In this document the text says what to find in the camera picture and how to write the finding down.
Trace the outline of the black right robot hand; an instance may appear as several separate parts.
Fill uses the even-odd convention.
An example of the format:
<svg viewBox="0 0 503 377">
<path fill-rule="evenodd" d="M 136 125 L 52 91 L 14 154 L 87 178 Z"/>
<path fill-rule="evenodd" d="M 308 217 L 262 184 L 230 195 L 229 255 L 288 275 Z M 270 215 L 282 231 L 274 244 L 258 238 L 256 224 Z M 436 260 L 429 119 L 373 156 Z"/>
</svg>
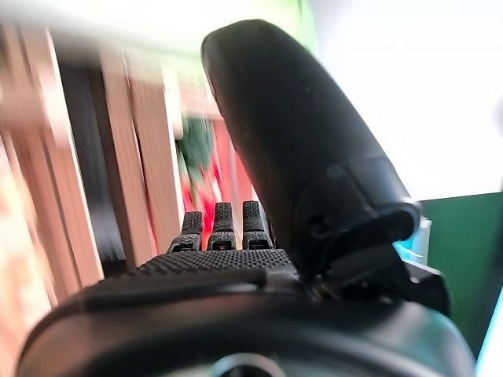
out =
<svg viewBox="0 0 503 377">
<path fill-rule="evenodd" d="M 18 376 L 472 376 L 442 274 L 402 260 L 420 225 L 328 72 L 264 20 L 207 35 L 201 60 L 258 198 L 236 245 L 220 203 L 168 251 L 87 287 L 32 330 Z"/>
</svg>

